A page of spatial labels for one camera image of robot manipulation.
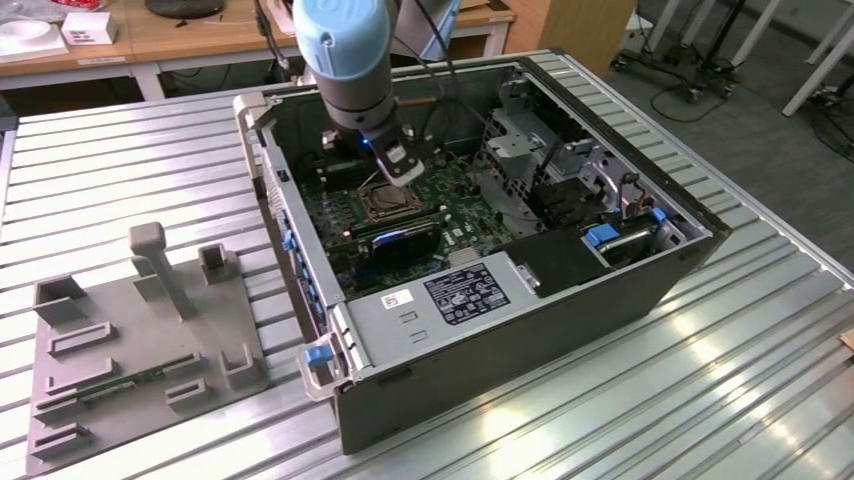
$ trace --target power cable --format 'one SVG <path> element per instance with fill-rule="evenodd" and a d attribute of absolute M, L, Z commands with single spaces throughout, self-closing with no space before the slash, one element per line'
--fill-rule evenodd
<path fill-rule="evenodd" d="M 721 102 L 717 105 L 714 105 L 709 110 L 706 110 L 702 114 L 699 114 L 694 118 L 678 118 L 678 117 L 674 117 L 673 115 L 670 115 L 670 114 L 667 114 L 667 113 L 665 113 L 662 111 L 662 109 L 655 104 L 655 101 L 661 98 L 662 95 L 675 91 L 677 89 L 682 88 L 682 86 L 683 86 L 682 84 L 678 84 L 678 85 L 674 85 L 671 87 L 665 88 L 661 92 L 658 92 L 653 96 L 653 98 L 650 98 L 650 108 L 655 111 L 655 113 L 658 113 L 667 120 L 671 120 L 671 121 L 678 122 L 678 123 L 695 123 L 695 122 L 699 122 L 703 118 L 706 118 L 711 114 L 711 112 L 718 110 L 723 106 L 723 104 L 727 102 L 727 99 L 725 98 L 723 100 L 721 100 Z"/>

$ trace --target green circuit board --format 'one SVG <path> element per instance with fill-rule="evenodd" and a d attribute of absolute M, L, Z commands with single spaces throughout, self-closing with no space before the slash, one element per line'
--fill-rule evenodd
<path fill-rule="evenodd" d="M 471 182 L 468 164 L 452 161 L 427 162 L 426 173 L 407 187 L 407 210 L 390 219 L 372 216 L 366 191 L 390 188 L 379 178 L 367 185 L 334 192 L 303 189 L 303 200 L 312 218 L 338 281 L 348 299 L 391 288 L 447 268 L 447 257 L 471 248 L 480 256 L 512 240 Z M 435 223 L 442 228 L 439 247 L 431 255 L 399 268 L 364 268 L 370 242 L 383 232 L 407 226 Z"/>

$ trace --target sticker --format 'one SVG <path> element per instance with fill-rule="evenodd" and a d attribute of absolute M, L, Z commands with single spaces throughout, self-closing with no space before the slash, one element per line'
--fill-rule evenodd
<path fill-rule="evenodd" d="M 103 65 L 104 63 L 122 63 L 127 62 L 124 57 L 101 57 L 101 58 L 87 58 L 83 60 L 77 60 L 77 65 Z"/>
<path fill-rule="evenodd" d="M 424 282 L 424 287 L 444 321 L 451 325 L 510 305 L 510 299 L 483 263 Z"/>
<path fill-rule="evenodd" d="M 383 307 L 386 310 L 399 307 L 403 304 L 410 303 L 412 300 L 412 294 L 408 290 L 400 290 L 399 292 L 390 293 L 383 297 Z"/>

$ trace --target aluminum table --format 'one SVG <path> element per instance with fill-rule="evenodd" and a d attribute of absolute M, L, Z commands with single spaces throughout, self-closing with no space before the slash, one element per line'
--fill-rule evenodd
<path fill-rule="evenodd" d="M 300 334 L 231 111 L 238 92 L 23 120 L 3 144 L 0 478 L 24 477 L 33 282 L 131 275 L 127 226 L 172 262 L 240 254 L 274 386 L 49 478 L 849 478 L 851 274 L 574 62 L 531 54 L 735 228 L 649 316 L 356 455 L 303 393 Z"/>

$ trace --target white label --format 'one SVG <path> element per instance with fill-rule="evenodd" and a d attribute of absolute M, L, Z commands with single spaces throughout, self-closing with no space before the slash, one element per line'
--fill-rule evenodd
<path fill-rule="evenodd" d="M 124 57 L 101 57 L 77 60 L 77 65 L 103 65 L 104 63 L 122 63 L 127 61 Z"/>
<path fill-rule="evenodd" d="M 414 298 L 410 291 L 400 290 L 399 292 L 391 293 L 383 297 L 383 307 L 386 307 L 386 310 L 388 310 L 410 303 L 412 300 Z"/>

